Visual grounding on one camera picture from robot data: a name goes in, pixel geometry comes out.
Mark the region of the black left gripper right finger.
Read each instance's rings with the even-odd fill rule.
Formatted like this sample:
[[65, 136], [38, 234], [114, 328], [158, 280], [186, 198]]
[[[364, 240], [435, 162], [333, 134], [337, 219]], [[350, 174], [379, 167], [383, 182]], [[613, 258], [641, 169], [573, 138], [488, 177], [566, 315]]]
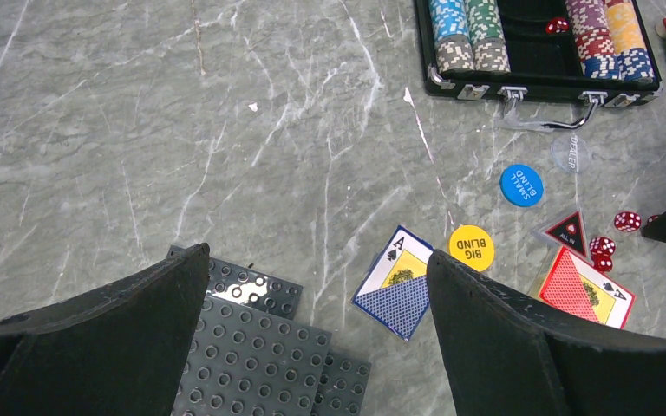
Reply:
[[446, 252], [427, 286], [459, 415], [666, 415], [666, 339], [567, 314]]

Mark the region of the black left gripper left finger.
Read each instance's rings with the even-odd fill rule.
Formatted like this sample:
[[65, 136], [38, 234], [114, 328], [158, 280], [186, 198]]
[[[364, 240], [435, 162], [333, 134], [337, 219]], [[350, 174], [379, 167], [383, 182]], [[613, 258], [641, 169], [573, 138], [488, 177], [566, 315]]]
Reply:
[[0, 320], [0, 415], [168, 415], [209, 282], [196, 244]]

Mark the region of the red backed card deck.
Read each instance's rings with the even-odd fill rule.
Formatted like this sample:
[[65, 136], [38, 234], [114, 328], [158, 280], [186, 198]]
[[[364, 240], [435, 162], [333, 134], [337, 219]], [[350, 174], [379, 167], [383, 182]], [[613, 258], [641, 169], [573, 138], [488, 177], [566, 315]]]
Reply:
[[548, 257], [529, 295], [568, 314], [619, 329], [625, 327], [636, 300], [623, 285], [565, 247]]

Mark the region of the black triangular all-in marker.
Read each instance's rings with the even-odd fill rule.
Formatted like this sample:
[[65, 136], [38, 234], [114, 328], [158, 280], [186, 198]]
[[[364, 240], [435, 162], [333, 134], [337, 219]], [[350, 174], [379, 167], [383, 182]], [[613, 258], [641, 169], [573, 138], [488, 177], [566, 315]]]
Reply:
[[565, 209], [532, 229], [532, 235], [542, 242], [564, 246], [581, 257], [587, 257], [584, 216], [580, 209]]

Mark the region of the yellow big blind button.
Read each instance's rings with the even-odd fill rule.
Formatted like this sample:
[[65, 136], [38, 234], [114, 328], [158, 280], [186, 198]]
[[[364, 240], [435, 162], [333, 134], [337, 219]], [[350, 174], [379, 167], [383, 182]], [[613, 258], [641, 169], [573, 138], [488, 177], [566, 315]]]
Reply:
[[493, 263], [495, 249], [490, 235], [472, 224], [458, 227], [448, 241], [448, 253], [470, 268], [482, 272]]

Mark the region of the large dark grey baseplate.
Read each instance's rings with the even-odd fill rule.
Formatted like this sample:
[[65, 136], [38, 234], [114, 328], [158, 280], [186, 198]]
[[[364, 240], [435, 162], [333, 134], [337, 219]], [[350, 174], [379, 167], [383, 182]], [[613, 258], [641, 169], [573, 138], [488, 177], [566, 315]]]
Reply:
[[331, 334], [206, 296], [174, 415], [309, 415]]

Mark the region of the clear dealer button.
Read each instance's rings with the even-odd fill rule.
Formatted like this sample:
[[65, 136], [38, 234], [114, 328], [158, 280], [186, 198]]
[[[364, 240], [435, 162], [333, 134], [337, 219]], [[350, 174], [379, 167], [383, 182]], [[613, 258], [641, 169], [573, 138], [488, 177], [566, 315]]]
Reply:
[[568, 173], [580, 174], [591, 165], [591, 150], [577, 135], [556, 138], [551, 144], [555, 163]]

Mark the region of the blue small blind button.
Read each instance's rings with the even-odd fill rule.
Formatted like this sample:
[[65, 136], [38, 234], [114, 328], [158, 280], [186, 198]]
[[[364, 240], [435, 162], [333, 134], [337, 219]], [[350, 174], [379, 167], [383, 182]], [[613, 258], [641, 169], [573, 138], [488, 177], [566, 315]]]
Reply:
[[545, 192], [540, 175], [530, 166], [521, 164], [505, 169], [500, 176], [499, 187], [506, 200], [519, 207], [536, 205]]

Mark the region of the lower dark grey baseplate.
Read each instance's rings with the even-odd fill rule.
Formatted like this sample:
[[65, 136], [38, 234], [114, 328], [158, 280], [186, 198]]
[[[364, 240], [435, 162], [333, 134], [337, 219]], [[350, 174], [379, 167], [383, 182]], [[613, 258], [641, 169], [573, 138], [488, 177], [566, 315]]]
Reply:
[[[294, 321], [303, 289], [274, 276], [212, 258], [206, 296]], [[330, 341], [309, 415], [361, 415], [372, 365]]]

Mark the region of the yellow and blue chip stack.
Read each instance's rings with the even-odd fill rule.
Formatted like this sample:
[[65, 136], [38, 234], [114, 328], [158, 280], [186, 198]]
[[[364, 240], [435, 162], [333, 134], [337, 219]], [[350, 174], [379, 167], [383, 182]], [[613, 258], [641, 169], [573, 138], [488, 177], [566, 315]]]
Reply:
[[634, 3], [630, 0], [604, 1], [617, 64], [624, 81], [651, 83], [655, 72], [643, 39]]

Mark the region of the black poker chip case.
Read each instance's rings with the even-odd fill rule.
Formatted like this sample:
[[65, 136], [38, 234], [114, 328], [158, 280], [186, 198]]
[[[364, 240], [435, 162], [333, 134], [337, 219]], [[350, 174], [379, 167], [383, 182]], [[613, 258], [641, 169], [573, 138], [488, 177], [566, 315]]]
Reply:
[[[550, 20], [568, 15], [563, 1], [498, 3], [510, 72], [441, 72], [430, 12], [432, 5], [430, 1], [415, 2], [426, 91], [434, 97], [457, 101], [503, 101], [502, 123], [507, 128], [576, 130], [586, 125], [598, 108], [642, 106], [663, 91], [659, 74], [650, 81], [610, 81], [584, 76], [572, 33], [545, 32]], [[584, 111], [571, 122], [521, 119], [516, 107], [523, 101], [581, 104]]]

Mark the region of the purple red blue chip stack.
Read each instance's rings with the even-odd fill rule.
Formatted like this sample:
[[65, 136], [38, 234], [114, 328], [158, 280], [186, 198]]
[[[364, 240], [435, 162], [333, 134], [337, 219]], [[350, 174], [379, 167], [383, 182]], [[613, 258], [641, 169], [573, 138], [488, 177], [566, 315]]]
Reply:
[[604, 2], [567, 0], [565, 6], [584, 76], [591, 79], [620, 80], [621, 71]]

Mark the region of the green and grey chip stack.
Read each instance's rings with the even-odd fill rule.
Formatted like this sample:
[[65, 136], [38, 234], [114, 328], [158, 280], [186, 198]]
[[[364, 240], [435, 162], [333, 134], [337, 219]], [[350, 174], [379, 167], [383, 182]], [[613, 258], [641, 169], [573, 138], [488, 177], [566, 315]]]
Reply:
[[467, 26], [475, 69], [496, 74], [511, 72], [506, 39], [496, 0], [468, 0]]

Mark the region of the blue and grey chip stack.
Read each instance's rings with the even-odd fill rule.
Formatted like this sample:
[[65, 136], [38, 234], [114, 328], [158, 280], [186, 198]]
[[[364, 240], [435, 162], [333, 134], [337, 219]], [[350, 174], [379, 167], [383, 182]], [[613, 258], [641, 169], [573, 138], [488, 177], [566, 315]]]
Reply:
[[475, 70], [465, 2], [429, 0], [428, 9], [439, 73]]

